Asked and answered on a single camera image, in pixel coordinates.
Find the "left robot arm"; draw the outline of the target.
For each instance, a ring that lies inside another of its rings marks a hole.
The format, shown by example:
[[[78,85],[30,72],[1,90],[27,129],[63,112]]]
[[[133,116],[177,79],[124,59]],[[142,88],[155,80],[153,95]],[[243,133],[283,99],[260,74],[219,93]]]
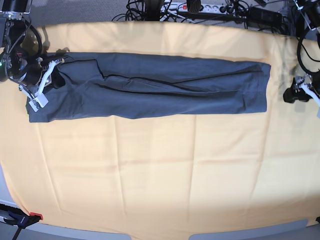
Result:
[[[296,101],[308,102],[314,100],[317,105],[320,104],[320,72],[309,70],[303,63],[302,50],[308,58],[313,62],[319,62],[312,58],[303,45],[309,32],[316,32],[317,43],[320,42],[320,2],[318,0],[295,0],[294,6],[298,13],[304,19],[306,24],[302,34],[297,38],[297,61],[301,69],[304,71],[303,76],[295,76],[292,84],[287,88],[282,97],[284,102],[293,104]]]

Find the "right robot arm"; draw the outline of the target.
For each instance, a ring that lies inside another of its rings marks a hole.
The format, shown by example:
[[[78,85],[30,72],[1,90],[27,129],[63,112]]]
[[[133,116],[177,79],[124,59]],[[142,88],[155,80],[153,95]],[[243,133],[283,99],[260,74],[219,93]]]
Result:
[[[42,81],[44,87],[59,89],[65,85],[65,80],[55,67],[64,59],[43,54],[41,36],[32,26],[31,5],[31,0],[0,2],[0,47],[3,48],[0,54],[0,80],[10,80],[34,97],[31,89],[39,90]],[[22,47],[29,31],[37,43],[37,52],[33,54]],[[49,72],[50,62],[54,65],[52,72]]]

